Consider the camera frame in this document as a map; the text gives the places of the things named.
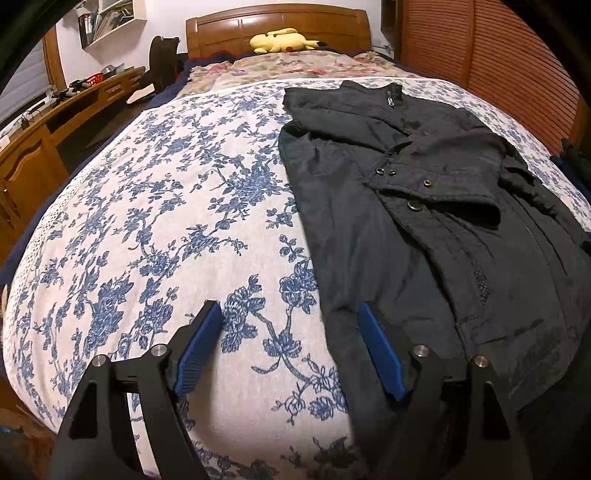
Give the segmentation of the black jacket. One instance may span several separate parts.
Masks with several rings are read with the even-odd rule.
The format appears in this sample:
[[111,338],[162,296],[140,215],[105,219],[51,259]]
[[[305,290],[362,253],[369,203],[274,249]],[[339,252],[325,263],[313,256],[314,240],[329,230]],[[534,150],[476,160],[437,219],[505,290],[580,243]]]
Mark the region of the black jacket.
[[522,408],[566,373],[590,321],[590,240],[471,112],[346,81],[287,89],[280,157],[314,263],[353,436],[396,425],[356,312],[444,359],[488,357]]

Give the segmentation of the blue floral white bedspread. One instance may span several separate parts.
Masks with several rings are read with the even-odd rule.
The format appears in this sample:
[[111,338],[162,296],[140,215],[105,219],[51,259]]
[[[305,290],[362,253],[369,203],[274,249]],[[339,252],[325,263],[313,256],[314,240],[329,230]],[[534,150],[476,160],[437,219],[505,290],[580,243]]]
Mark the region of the blue floral white bedspread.
[[207,299],[226,324],[180,415],[214,479],[361,479],[267,80],[143,111],[47,208],[11,281],[8,380],[57,431],[88,363],[142,355]]

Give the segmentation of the long wooden desk cabinet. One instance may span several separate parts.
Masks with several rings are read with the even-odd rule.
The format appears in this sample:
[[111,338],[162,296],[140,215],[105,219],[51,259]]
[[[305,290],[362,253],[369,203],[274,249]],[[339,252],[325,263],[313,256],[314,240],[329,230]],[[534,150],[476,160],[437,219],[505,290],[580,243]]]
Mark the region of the long wooden desk cabinet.
[[43,114],[1,151],[1,258],[39,207],[69,177],[58,146],[106,107],[134,92],[143,67],[128,68]]

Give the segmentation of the red floral beige quilt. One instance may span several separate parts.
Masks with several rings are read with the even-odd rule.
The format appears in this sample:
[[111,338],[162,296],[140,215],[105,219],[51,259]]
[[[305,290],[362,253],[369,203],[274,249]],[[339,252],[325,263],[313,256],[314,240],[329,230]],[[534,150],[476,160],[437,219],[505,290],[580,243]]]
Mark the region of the red floral beige quilt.
[[270,53],[190,68],[178,98],[273,79],[401,77],[414,78],[392,61],[370,51],[349,57],[325,50]]

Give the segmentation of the dark wooden chair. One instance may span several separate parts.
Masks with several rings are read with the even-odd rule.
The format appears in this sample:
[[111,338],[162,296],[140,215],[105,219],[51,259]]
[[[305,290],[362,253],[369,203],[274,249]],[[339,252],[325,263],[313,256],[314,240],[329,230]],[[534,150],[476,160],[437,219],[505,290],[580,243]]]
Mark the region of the dark wooden chair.
[[178,37],[156,36],[152,39],[148,70],[140,77],[137,89],[126,100],[127,105],[149,101],[149,108],[160,106],[170,101],[175,84],[181,71],[182,63],[177,56],[180,43]]

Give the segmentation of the red basket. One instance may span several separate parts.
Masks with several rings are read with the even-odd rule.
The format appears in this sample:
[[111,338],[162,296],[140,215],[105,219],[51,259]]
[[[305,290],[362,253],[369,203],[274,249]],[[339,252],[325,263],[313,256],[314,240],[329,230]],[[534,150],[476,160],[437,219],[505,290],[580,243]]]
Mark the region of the red basket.
[[89,86],[96,86],[103,81],[104,74],[99,72],[85,79]]

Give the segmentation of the wooden louvered wardrobe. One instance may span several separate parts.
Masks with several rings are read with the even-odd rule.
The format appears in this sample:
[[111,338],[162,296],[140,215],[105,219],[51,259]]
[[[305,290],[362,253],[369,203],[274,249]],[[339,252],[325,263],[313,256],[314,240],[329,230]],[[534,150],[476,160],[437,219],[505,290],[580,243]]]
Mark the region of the wooden louvered wardrobe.
[[500,1],[384,1],[381,31],[413,73],[509,114],[553,154],[590,142],[590,109],[546,43]]

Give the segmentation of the wooden headboard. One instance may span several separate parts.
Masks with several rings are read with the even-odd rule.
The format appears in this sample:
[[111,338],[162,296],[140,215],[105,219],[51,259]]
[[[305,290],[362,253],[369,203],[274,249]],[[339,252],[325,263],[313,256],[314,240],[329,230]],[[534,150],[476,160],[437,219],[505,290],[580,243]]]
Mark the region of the wooden headboard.
[[188,57],[217,52],[248,53],[256,34],[294,28],[308,40],[320,40],[349,56],[372,48],[367,12],[339,6],[280,3],[240,7],[190,18],[185,23]]

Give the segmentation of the yellow plush toy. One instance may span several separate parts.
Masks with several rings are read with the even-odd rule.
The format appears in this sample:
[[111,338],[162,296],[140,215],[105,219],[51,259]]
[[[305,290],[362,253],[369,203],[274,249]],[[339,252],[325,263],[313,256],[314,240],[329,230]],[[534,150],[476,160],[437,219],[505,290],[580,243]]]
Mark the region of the yellow plush toy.
[[325,42],[308,40],[294,28],[284,28],[253,36],[249,41],[249,46],[256,54],[269,54],[315,50],[325,47]]

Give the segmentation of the grey window blind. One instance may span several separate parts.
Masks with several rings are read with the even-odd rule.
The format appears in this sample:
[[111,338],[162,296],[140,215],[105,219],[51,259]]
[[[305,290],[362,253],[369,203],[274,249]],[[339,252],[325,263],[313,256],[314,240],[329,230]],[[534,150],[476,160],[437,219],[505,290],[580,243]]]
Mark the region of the grey window blind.
[[1,93],[1,128],[10,123],[33,101],[43,98],[49,87],[43,42],[39,41]]

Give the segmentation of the white wall bookshelf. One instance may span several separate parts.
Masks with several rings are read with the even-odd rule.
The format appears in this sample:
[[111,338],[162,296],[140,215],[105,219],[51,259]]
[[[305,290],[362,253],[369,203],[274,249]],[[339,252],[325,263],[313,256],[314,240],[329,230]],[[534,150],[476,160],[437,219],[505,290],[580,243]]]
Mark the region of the white wall bookshelf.
[[84,50],[124,27],[147,21],[144,0],[81,1],[75,12]]

